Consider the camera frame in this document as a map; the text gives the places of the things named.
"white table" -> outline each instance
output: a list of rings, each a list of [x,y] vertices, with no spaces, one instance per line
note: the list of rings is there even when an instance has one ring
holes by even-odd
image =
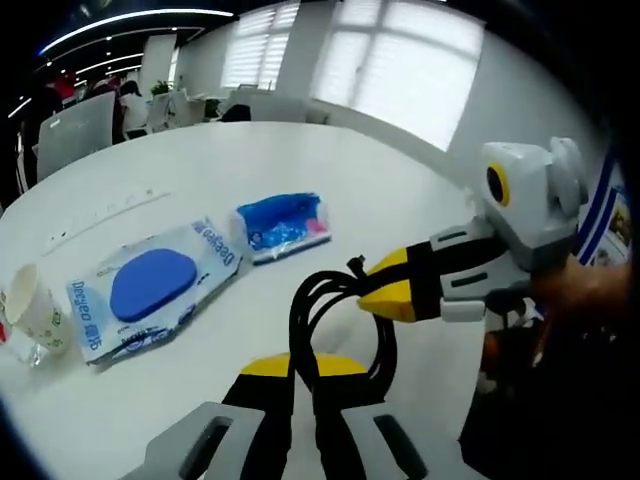
[[[46,235],[63,218],[149,186],[171,195],[41,257]],[[202,402],[222,400],[252,359],[287,351],[290,301],[309,274],[345,270],[361,253],[371,267],[395,248],[466,222],[472,211],[446,180],[368,137],[327,126],[255,122],[198,125],[97,152],[8,209],[0,220],[0,281],[6,285],[17,268],[36,261],[68,312],[65,282],[123,243],[203,214],[226,232],[236,206],[299,191],[317,192],[327,202],[333,241],[250,271],[173,342],[108,369],[85,366],[72,350],[29,370],[0,349],[9,411],[58,478],[119,478],[142,462],[154,436]],[[457,437],[476,383],[484,323],[434,320],[396,328],[398,372],[388,400],[433,417]],[[343,302],[320,322],[314,345],[368,364],[376,348],[373,321],[355,301]],[[324,478],[317,452],[297,441],[312,441],[310,418],[301,420],[310,408],[296,406],[285,478],[302,478],[303,471],[311,472],[307,478]]]

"wet wipes package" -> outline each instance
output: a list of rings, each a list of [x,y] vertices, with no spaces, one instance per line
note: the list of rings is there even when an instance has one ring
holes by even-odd
[[[208,218],[121,247],[67,284],[85,362],[168,340],[237,273],[241,258]]]

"white paper cup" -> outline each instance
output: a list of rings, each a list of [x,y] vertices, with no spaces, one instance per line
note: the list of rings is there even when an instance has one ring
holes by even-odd
[[[7,322],[51,353],[64,353],[72,341],[71,325],[33,264],[13,277],[5,304]]]

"blue lid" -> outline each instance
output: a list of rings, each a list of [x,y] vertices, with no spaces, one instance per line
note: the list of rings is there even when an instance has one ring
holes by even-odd
[[[195,262],[166,248],[149,250],[118,271],[111,311],[118,320],[137,322],[186,291],[195,281]]]

